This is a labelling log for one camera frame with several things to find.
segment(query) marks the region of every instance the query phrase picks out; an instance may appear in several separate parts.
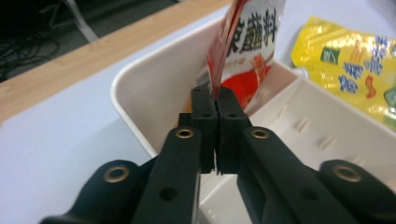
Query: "brass screw hole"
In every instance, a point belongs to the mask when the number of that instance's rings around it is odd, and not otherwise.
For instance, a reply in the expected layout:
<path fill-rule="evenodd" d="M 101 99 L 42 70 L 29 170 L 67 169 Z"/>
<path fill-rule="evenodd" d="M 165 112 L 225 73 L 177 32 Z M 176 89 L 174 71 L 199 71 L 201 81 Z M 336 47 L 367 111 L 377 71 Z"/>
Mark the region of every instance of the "brass screw hole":
<path fill-rule="evenodd" d="M 349 182 L 359 182 L 361 181 L 361 175 L 354 169 L 345 165 L 336 165 L 332 168 L 332 171 L 341 179 Z"/>
<path fill-rule="evenodd" d="M 113 166 L 106 170 L 104 180 L 108 183 L 118 183 L 126 179 L 129 173 L 129 169 L 124 165 Z"/>
<path fill-rule="evenodd" d="M 176 132 L 178 138 L 191 138 L 194 136 L 194 132 L 190 129 L 180 129 Z"/>
<path fill-rule="evenodd" d="M 265 130 L 255 129 L 251 131 L 251 135 L 255 138 L 264 139 L 270 136 L 270 134 Z"/>

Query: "red packet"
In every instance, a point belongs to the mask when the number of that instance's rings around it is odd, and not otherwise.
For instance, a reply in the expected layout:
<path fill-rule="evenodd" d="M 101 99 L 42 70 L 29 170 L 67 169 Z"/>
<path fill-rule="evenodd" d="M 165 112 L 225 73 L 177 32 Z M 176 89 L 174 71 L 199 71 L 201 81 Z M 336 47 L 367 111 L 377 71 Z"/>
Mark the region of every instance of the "red packet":
<path fill-rule="evenodd" d="M 285 1 L 233 1 L 206 54 L 215 99 L 224 86 L 248 105 L 271 67 Z"/>

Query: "white plastic bin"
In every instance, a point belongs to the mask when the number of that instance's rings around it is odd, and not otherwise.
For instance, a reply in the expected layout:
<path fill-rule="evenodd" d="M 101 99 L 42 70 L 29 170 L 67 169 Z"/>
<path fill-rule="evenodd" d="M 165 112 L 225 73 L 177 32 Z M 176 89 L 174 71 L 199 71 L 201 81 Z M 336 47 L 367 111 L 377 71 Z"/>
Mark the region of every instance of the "white plastic bin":
<path fill-rule="evenodd" d="M 183 111 L 219 20 L 197 27 L 122 69 L 112 101 L 149 155 L 161 149 Z M 272 129 L 305 164 L 352 161 L 396 192 L 396 134 L 274 62 L 247 112 Z M 249 223 L 234 175 L 203 175 L 201 223 Z"/>

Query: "dark floor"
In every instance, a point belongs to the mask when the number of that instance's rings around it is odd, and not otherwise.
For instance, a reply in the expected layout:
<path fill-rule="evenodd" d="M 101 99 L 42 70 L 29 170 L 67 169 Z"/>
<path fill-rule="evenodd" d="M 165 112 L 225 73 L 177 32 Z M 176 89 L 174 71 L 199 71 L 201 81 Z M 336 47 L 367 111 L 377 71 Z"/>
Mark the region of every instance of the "dark floor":
<path fill-rule="evenodd" d="M 88 41 L 74 23 L 68 8 L 59 1 L 59 10 L 54 23 L 45 32 L 36 32 L 18 37 L 10 49 L 0 49 L 0 81 L 28 71 L 35 66 L 48 62 Z M 176 3 L 174 0 L 77 0 L 85 21 L 98 37 L 110 34 L 125 25 L 138 21 L 161 9 Z M 55 5 L 41 8 L 45 22 L 50 23 Z M 9 48 L 9 43 L 0 47 Z"/>

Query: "seasoning packet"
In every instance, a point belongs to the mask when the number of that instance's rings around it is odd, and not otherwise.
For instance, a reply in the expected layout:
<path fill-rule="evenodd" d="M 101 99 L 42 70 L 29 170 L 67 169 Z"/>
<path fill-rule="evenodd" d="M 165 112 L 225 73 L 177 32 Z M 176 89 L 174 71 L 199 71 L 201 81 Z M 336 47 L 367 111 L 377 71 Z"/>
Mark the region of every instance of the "seasoning packet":
<path fill-rule="evenodd" d="M 206 54 L 215 99 L 224 86 L 248 105 L 271 67 L 285 1 L 233 1 Z"/>
<path fill-rule="evenodd" d="M 291 59 L 312 81 L 396 130 L 396 38 L 313 17 Z"/>

